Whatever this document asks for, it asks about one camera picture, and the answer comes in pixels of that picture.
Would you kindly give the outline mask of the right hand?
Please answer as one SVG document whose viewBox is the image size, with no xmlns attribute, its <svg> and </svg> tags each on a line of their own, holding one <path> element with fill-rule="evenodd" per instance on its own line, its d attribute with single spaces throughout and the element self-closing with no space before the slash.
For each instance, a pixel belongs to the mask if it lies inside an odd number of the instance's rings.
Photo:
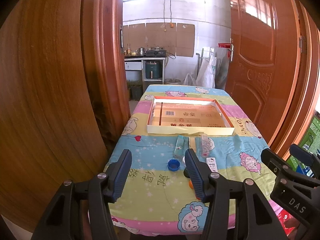
<svg viewBox="0 0 320 240">
<path fill-rule="evenodd" d="M 296 233 L 296 231 L 300 225 L 300 221 L 297 220 L 296 218 L 292 217 L 292 218 L 286 220 L 284 222 L 284 225 L 285 225 L 285 228 L 288 228 L 288 229 L 292 228 L 291 234 L 294 234 L 294 233 Z"/>
</svg>

